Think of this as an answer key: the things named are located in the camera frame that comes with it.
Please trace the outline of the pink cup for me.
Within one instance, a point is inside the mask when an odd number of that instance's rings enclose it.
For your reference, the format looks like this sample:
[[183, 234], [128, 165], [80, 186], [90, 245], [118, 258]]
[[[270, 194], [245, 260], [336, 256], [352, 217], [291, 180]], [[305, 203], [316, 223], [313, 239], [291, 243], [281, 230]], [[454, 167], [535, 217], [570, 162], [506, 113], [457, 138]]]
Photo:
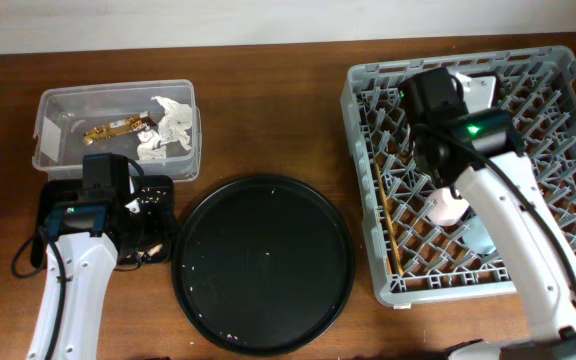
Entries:
[[469, 203], [453, 196], [450, 187], [434, 190], [426, 202], [431, 205], [426, 217], [435, 225], [453, 226], [466, 213]]

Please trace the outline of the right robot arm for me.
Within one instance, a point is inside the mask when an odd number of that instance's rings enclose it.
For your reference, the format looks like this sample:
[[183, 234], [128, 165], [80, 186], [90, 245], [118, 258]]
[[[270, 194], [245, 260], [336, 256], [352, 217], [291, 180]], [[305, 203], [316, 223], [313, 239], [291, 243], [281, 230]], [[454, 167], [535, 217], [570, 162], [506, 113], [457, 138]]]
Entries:
[[520, 296], [531, 337], [445, 350], [448, 359], [576, 359], [576, 256], [538, 189], [509, 112], [470, 112], [445, 68], [404, 80], [400, 98], [417, 167], [474, 210]]

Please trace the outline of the gold foil wrapper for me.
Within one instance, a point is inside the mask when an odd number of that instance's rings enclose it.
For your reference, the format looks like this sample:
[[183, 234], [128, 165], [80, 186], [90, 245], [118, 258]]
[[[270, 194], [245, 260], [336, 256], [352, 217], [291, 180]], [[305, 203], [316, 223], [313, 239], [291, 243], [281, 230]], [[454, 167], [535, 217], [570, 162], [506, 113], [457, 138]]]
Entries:
[[148, 112], [116, 120], [107, 124], [94, 127], [83, 134], [85, 145], [95, 142], [123, 136], [133, 132], [149, 130], [157, 125]]

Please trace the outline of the white tissue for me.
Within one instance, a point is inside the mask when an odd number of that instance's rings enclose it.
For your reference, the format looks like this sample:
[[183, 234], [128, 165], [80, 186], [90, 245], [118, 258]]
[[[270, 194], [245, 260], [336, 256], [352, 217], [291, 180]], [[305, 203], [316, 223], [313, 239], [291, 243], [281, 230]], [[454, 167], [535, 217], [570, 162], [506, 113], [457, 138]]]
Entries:
[[167, 145], [178, 142], [184, 151], [192, 149], [191, 136], [193, 110], [187, 104], [181, 104], [170, 98], [154, 96], [163, 109], [164, 116], [155, 127], [149, 126], [137, 134], [140, 144], [137, 155], [140, 160], [155, 160], [167, 157]]

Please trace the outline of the grey plate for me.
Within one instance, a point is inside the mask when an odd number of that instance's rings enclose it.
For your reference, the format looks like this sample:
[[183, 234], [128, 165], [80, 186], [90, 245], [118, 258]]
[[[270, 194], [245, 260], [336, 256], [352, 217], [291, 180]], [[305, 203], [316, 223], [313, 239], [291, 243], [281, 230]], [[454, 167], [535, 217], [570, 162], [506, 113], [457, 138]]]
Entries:
[[468, 76], [454, 72], [463, 89], [463, 100], [470, 113], [490, 109], [493, 106], [497, 77], [492, 76]]

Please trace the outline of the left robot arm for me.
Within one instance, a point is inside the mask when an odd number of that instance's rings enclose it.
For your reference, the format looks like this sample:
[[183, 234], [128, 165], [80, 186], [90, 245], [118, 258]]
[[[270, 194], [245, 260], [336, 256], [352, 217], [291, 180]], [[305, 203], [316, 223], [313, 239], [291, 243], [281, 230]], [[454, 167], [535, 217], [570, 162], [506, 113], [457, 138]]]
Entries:
[[126, 205], [141, 190], [125, 156], [83, 158], [80, 180], [44, 187], [37, 232], [45, 243], [46, 282], [29, 359], [94, 359], [104, 297], [116, 267]]

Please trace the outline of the blue cup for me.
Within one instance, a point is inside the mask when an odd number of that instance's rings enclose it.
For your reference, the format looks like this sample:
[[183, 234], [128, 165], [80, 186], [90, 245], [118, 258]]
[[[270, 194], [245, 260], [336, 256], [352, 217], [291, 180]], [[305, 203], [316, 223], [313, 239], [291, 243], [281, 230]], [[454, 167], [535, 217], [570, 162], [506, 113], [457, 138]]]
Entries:
[[478, 216], [469, 218], [465, 225], [467, 230], [462, 236], [466, 247], [480, 255], [489, 255], [496, 246]]

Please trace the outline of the food scraps pile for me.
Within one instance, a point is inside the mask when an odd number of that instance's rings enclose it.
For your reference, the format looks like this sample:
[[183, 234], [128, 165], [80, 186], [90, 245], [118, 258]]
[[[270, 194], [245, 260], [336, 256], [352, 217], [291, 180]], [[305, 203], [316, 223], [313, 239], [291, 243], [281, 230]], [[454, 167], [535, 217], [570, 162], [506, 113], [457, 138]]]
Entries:
[[139, 267], [167, 262], [177, 231], [173, 188], [145, 187], [127, 209], [131, 232], [122, 243], [118, 265]]

